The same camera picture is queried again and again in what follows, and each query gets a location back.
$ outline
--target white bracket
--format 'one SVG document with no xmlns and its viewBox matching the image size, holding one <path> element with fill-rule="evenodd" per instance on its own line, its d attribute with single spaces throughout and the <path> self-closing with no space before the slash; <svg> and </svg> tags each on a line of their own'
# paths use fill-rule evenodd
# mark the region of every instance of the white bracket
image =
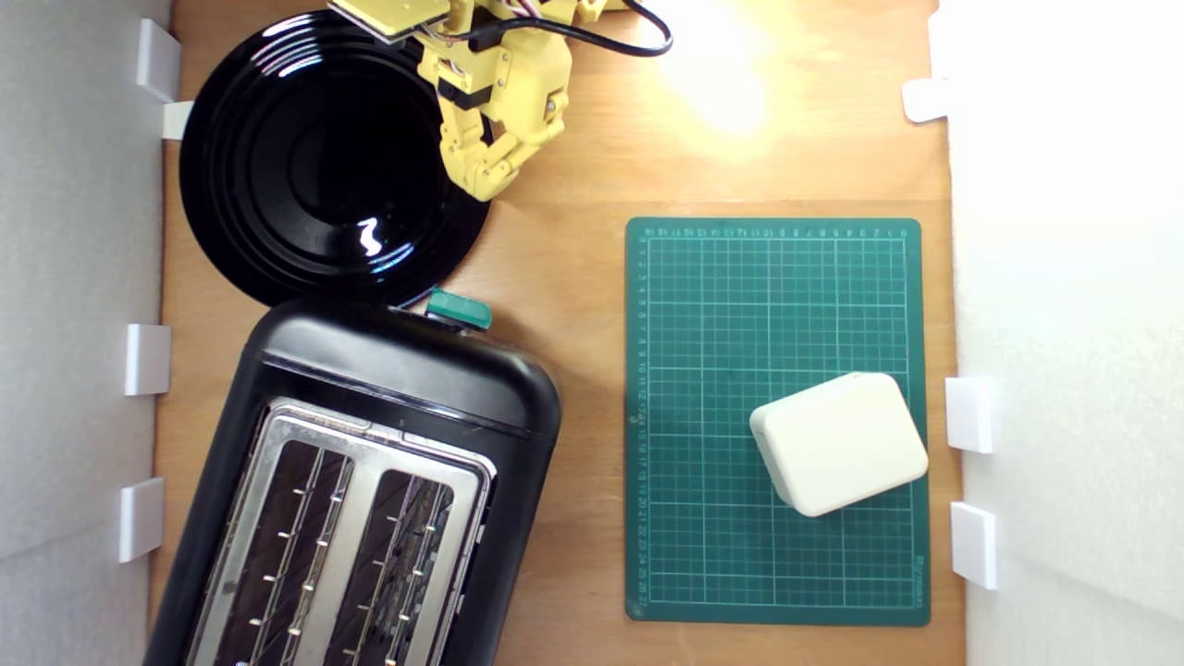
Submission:
<svg viewBox="0 0 1184 666">
<path fill-rule="evenodd" d="M 120 492 L 120 563 L 160 547 L 165 542 L 165 480 L 149 479 Z"/>
<path fill-rule="evenodd" d="M 181 43 L 152 19 L 140 21 L 136 85 L 166 104 L 181 88 Z"/>
<path fill-rule="evenodd" d="M 167 393 L 169 358 L 173 353 L 173 329 L 147 324 L 128 325 L 124 396 Z"/>
<path fill-rule="evenodd" d="M 922 123 L 950 114 L 950 73 L 953 56 L 950 12 L 938 9 L 929 17 L 929 78 L 906 81 L 901 87 L 905 116 Z"/>
<path fill-rule="evenodd" d="M 966 452 L 995 452 L 995 383 L 985 378 L 946 379 L 946 441 Z"/>
<path fill-rule="evenodd" d="M 953 569 L 963 578 L 993 590 L 998 587 L 998 544 L 995 514 L 955 501 L 950 505 Z"/>
</svg>

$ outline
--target wooden table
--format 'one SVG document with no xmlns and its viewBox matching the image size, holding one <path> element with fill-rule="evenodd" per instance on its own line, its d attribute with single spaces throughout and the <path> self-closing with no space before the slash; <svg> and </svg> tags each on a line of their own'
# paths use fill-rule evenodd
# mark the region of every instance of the wooden table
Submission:
<svg viewBox="0 0 1184 666">
<path fill-rule="evenodd" d="M 567 132 L 497 199 L 448 283 L 489 301 L 501 335 L 555 370 L 566 420 L 502 639 L 502 665 L 925 664 L 964 660 L 950 572 L 942 378 L 954 372 L 945 128 L 912 127 L 900 84 L 928 72 L 934 0 L 651 0 L 673 52 L 630 59 L 574 45 Z M 305 0 L 178 0 L 182 92 L 239 40 Z M 599 30 L 644 38 L 633 17 Z M 163 320 L 172 392 L 156 473 L 168 479 L 167 569 L 237 356 L 263 314 L 198 249 L 167 148 Z M 624 613 L 624 229 L 638 214 L 909 216 L 925 229 L 933 622 L 921 629 L 632 622 Z"/>
</svg>

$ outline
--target white wall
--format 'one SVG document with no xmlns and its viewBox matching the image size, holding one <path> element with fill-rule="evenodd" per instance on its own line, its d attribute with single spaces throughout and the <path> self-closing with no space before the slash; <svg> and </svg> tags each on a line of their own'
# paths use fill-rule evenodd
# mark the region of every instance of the white wall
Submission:
<svg viewBox="0 0 1184 666">
<path fill-rule="evenodd" d="M 1184 6 L 942 12 L 959 373 L 1000 396 L 969 664 L 1184 664 Z"/>
<path fill-rule="evenodd" d="M 139 20 L 167 0 L 0 0 L 0 664 L 139 664 L 148 564 L 118 489 L 152 475 L 124 327 L 160 309 L 160 104 Z"/>
</svg>

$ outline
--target black toaster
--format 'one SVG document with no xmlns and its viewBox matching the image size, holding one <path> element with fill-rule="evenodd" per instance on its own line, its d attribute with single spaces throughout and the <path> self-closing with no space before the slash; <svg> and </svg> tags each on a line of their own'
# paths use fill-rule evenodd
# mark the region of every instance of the black toaster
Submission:
<svg viewBox="0 0 1184 666">
<path fill-rule="evenodd" d="M 146 666 L 491 664 L 559 423 L 547 374 L 461 321 L 274 308 Z"/>
</svg>

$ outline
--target black cable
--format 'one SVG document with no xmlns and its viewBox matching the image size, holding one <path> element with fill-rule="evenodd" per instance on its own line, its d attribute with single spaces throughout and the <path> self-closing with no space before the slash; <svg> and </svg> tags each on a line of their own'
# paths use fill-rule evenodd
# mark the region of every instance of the black cable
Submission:
<svg viewBox="0 0 1184 666">
<path fill-rule="evenodd" d="M 670 26 L 665 24 L 657 14 L 646 9 L 645 7 L 637 4 L 637 0 L 624 0 L 625 6 L 633 12 L 641 14 L 641 17 L 654 27 L 662 32 L 663 43 L 661 46 L 637 46 L 636 44 L 626 44 L 624 41 L 618 41 L 611 39 L 603 34 L 597 34 L 594 32 L 584 30 L 581 27 L 571 26 L 567 24 L 561 24 L 559 21 L 553 21 L 549 19 L 541 19 L 536 17 L 521 17 L 516 19 L 507 19 L 503 21 L 491 23 L 489 25 L 483 25 L 478 28 L 470 30 L 469 32 L 462 32 L 458 34 L 443 34 L 443 37 L 449 39 L 456 39 L 458 41 L 464 41 L 469 39 L 480 39 L 482 37 L 493 37 L 496 34 L 503 34 L 511 30 L 519 30 L 523 27 L 535 27 L 539 30 L 545 30 L 547 32 L 554 32 L 555 34 L 562 34 L 564 37 L 571 37 L 572 39 L 578 39 L 585 41 L 593 46 L 599 46 L 600 49 L 607 49 L 617 53 L 623 53 L 625 56 L 632 56 L 635 58 L 652 58 L 655 56 L 661 56 L 670 50 L 674 45 L 674 34 L 670 32 Z"/>
</svg>

